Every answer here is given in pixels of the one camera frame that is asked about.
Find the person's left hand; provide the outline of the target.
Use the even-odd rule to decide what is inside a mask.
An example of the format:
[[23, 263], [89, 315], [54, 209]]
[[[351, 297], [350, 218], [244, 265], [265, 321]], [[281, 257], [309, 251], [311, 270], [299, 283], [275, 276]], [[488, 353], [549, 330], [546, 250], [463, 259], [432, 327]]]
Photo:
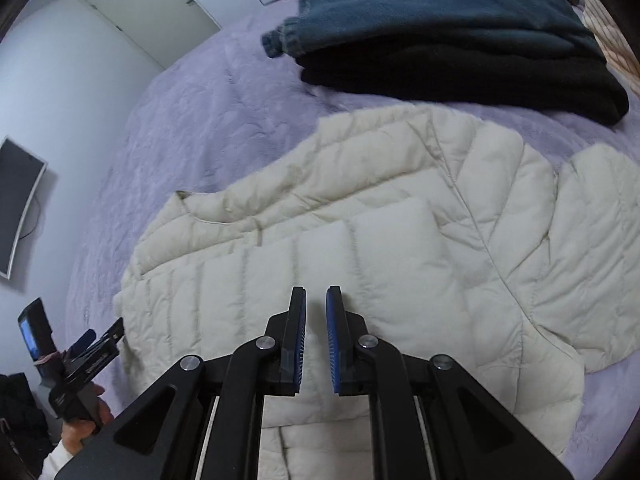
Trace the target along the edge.
[[[100, 385], [93, 385], [93, 389], [98, 396], [98, 414], [101, 425], [108, 425], [114, 420], [114, 416], [111, 408], [101, 398], [105, 389]], [[96, 424], [91, 420], [74, 419], [71, 422], [63, 422], [61, 432], [63, 448], [65, 448], [71, 456], [77, 455], [84, 448], [84, 441], [92, 436], [95, 429]]]

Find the white left sleeve forearm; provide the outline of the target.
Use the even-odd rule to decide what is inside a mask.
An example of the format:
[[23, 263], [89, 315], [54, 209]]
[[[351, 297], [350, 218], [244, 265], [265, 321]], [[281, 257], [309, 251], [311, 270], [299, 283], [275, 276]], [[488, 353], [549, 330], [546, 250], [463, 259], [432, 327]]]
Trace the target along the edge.
[[54, 450], [44, 459], [38, 480], [54, 480], [73, 457], [73, 454], [66, 450], [63, 441], [58, 442]]

